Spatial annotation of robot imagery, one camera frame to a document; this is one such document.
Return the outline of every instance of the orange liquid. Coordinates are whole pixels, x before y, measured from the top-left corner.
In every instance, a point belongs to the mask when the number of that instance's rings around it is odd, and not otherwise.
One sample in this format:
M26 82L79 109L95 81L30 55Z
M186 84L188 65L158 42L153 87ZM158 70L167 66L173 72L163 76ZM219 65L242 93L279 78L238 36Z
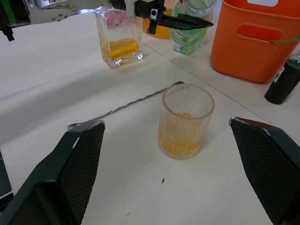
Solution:
M177 113L179 115L194 118L195 116L181 112ZM194 121L187 121L182 124L178 120L170 120L167 125L167 132L159 129L158 131L158 143L162 151L171 158L185 159L193 156L199 149L203 138L202 136L195 137L195 133L198 130L199 123L194 123ZM172 138L172 131L177 132L183 129L179 136Z
M110 50L103 48L105 55L108 55L111 60L126 58L133 54L138 54L140 44L133 38L121 39L120 41L109 42Z
M164 12L165 15L172 15L172 10L171 9L167 9ZM163 26L157 26L156 28L156 34L152 35L152 34L148 34L147 33L147 29L149 28L149 24L150 24L150 20L149 19L143 19L142 20L142 31L143 33L151 36L151 37L155 37L155 38L160 38L160 39L169 39L170 38L170 32L169 32L169 28L167 27L163 27Z

